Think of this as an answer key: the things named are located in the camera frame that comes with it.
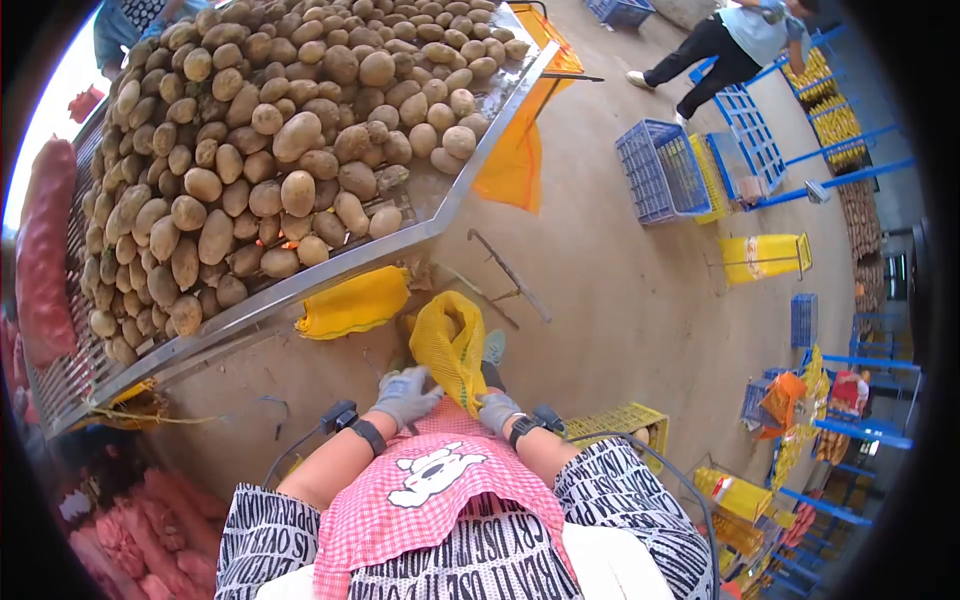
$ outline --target pink checkered apron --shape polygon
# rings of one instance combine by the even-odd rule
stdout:
[[[313,580],[318,598],[346,598],[350,572],[357,568],[440,545],[468,500],[485,492],[536,515],[572,576],[561,545],[560,502],[509,444],[446,396],[415,426],[419,435],[404,429],[390,440],[321,513]],[[438,489],[443,484],[437,477],[449,485]]]

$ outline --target concrete floor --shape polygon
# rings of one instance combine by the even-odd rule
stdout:
[[[681,222],[645,228],[636,222],[613,143],[643,117],[670,120],[691,88],[686,76],[656,93],[623,79],[631,68],[649,68],[684,39],[654,15],[640,29],[610,32],[578,2],[547,2],[550,19],[580,56],[587,73],[604,83],[577,83],[555,97],[539,118],[543,143],[540,215],[478,199],[465,202],[442,238],[436,259],[490,295],[509,279],[477,242],[477,228],[521,274],[553,317],[540,321],[523,299],[501,302],[520,324],[507,329],[501,367],[511,397],[524,409],[551,404],[565,418],[640,402],[670,417],[667,457],[682,471],[702,465],[707,453],[732,471],[762,482],[771,444],[754,443],[738,423],[744,387],[774,366],[794,366],[789,345],[790,299],[819,295],[819,340],[842,352],[852,325],[852,260],[841,206],[806,200],[734,215],[718,224]],[[751,87],[784,157],[818,147],[813,130],[785,79],[775,73]],[[690,122],[693,132],[722,131],[713,103]],[[791,166],[782,189],[806,179],[825,180],[818,159]],[[711,290],[705,254],[730,235],[809,235],[812,270],[732,288]],[[484,310],[487,328],[504,326]],[[165,460],[228,497],[240,481],[260,483],[279,452],[308,431],[334,401],[361,408],[376,397],[376,377],[363,357],[383,371],[396,350],[391,327],[332,342],[312,342],[292,331],[230,356],[170,389],[183,417],[228,415],[204,425],[166,427],[153,435]],[[292,418],[278,441],[279,407],[257,403],[263,395],[285,399]],[[303,452],[317,441],[303,446]],[[794,471],[801,488],[812,465]],[[670,476],[665,483],[677,489]]]

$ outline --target metal sorting table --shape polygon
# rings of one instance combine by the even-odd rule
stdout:
[[[194,335],[159,346],[145,342],[138,348],[140,360],[127,369],[107,358],[103,340],[89,330],[87,313],[93,307],[92,301],[80,292],[86,231],[81,198],[93,184],[90,160],[101,138],[100,126],[106,111],[106,101],[102,102],[74,141],[78,173],[67,232],[66,271],[78,352],[58,358],[43,372],[30,365],[27,368],[44,436],[49,439],[68,430],[88,415],[90,407],[109,407],[115,398],[141,382],[153,385],[169,380],[171,373],[181,372],[184,364],[195,363],[201,353],[210,358],[219,353],[218,348],[226,349],[238,339],[258,331],[262,336],[271,317],[288,318],[299,302],[323,289],[402,258],[425,257],[453,221],[500,135],[560,47],[551,41],[541,50],[506,4],[497,8],[490,24],[510,29],[517,39],[529,42],[530,49],[523,61],[508,60],[488,80],[468,87],[476,98],[477,111],[490,119],[491,125],[458,176],[441,173],[427,159],[414,158],[408,165],[410,179],[405,193],[396,201],[404,214],[401,230],[367,243],[348,243],[331,252],[326,262],[253,293],[258,289],[255,287],[248,299],[205,321]]]

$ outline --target cartoon dog print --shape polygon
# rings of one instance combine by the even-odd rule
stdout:
[[[403,489],[394,490],[387,494],[387,499],[394,506],[400,508],[416,508],[453,485],[467,467],[477,465],[487,460],[482,454],[454,454],[451,450],[459,448],[463,443],[454,442],[435,450],[426,456],[411,460],[401,458],[396,465],[401,470],[410,471],[410,476],[403,480]]]

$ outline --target light blue shirt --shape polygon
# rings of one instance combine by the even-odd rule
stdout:
[[[122,0],[104,0],[93,20],[93,54],[101,71],[110,61],[122,62],[125,55],[120,46],[133,48],[143,35],[123,14],[120,8],[122,4]],[[207,6],[205,0],[186,0],[173,20],[176,22],[185,16],[193,16]]]
[[[777,59],[780,50],[787,45],[786,19],[771,25],[757,11],[741,6],[731,6],[717,11],[730,37],[743,48],[751,59],[760,66],[766,66]],[[801,53],[806,62],[810,51],[810,36],[804,32],[800,39]]]

